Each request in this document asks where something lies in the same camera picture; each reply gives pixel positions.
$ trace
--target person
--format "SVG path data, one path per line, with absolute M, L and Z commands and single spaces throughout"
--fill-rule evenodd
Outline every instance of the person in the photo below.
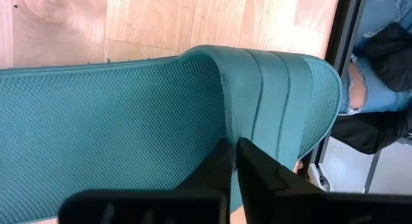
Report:
M 389 89 L 375 73 L 373 59 L 361 54 L 368 40 L 393 22 L 411 32 L 412 0 L 366 1 L 351 62 L 342 76 L 340 115 L 403 111 L 412 105 L 412 91 Z

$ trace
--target blue jeans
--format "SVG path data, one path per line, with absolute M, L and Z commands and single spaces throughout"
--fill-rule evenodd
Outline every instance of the blue jeans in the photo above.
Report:
M 350 72 L 344 75 L 342 81 L 342 102 L 339 113 L 353 115 L 356 113 L 401 111 L 411 105 L 412 91 L 395 93 L 381 81 L 370 66 L 367 58 L 356 57 L 352 62 L 358 68 L 366 86 L 366 101 L 364 107 L 353 109 L 350 107 L 350 88 L 352 83 Z
M 366 0 L 354 52 L 362 48 L 368 37 L 394 21 L 412 31 L 412 0 Z

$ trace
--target teal fabric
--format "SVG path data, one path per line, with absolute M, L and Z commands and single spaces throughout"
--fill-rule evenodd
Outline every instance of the teal fabric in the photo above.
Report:
M 173 189 L 220 138 L 249 138 L 291 169 L 332 126 L 340 95 L 320 59 L 222 46 L 2 70 L 0 223 L 55 216 L 84 189 Z

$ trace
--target metal leg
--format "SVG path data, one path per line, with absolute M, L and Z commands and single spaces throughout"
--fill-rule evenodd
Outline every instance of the metal leg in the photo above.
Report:
M 369 190 L 371 189 L 373 176 L 375 175 L 376 167 L 378 166 L 379 156 L 380 156 L 380 151 L 375 153 L 375 155 L 373 155 L 371 167 L 369 168 L 368 176 L 366 177 L 365 187 L 363 188 L 363 192 L 362 192 L 363 194 L 369 193 Z

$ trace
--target black jacket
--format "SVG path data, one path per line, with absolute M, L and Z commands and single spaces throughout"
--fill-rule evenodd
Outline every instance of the black jacket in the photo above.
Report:
M 412 130 L 412 108 L 338 117 L 332 137 L 362 153 L 374 154 L 407 136 L 409 130 Z
M 360 52 L 385 85 L 395 91 L 412 89 L 412 34 L 392 23 L 371 37 Z

